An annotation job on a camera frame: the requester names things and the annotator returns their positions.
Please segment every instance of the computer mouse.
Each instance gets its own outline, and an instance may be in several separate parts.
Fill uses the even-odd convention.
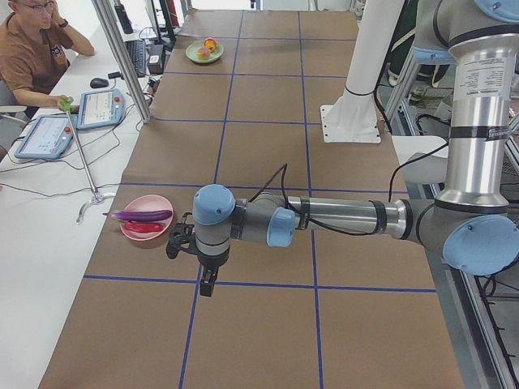
[[[100,79],[99,77],[90,80],[90,88],[94,89],[108,87],[108,84],[107,79]]]

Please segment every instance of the pink plate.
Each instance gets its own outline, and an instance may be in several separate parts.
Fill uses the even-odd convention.
[[[133,200],[131,203],[124,208],[125,211],[160,211],[163,209],[169,209],[173,212],[173,206],[169,202],[168,199],[159,196],[158,194],[147,194],[145,196],[139,197]],[[163,234],[171,224],[171,220],[173,220],[174,214],[171,214],[171,217],[165,220],[160,220],[157,223],[163,223],[164,229],[159,231],[158,233],[135,233],[133,231],[127,231],[123,228],[123,224],[121,224],[122,233],[133,241],[149,241],[154,237],[158,237]]]

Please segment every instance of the shirt logo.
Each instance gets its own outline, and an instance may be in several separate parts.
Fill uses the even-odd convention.
[[[53,46],[53,48],[50,49],[50,52],[52,53],[52,55],[54,55],[55,58],[59,58],[63,54],[62,48],[58,45]]]

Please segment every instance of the apple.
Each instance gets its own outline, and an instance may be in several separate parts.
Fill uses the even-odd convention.
[[[208,49],[210,49],[211,53],[214,53],[214,50],[217,49],[217,46],[218,46],[218,43],[212,38],[207,38],[204,41],[204,47],[207,47]]]
[[[199,60],[206,61],[209,59],[209,57],[211,57],[211,50],[205,46],[202,46],[198,50],[196,50],[196,55]]]

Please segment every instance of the man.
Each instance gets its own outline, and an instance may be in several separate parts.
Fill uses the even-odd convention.
[[[21,105],[61,109],[50,92],[67,69],[65,49],[92,56],[94,48],[59,14],[56,0],[12,0],[13,12],[0,26],[0,79]]]

